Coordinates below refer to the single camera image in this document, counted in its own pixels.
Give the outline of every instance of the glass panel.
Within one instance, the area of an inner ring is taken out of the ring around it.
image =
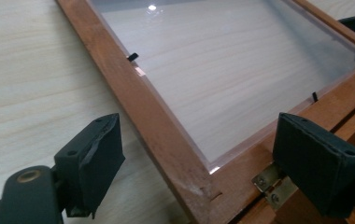
[[[355,69],[354,48],[287,1],[93,2],[210,162]]]

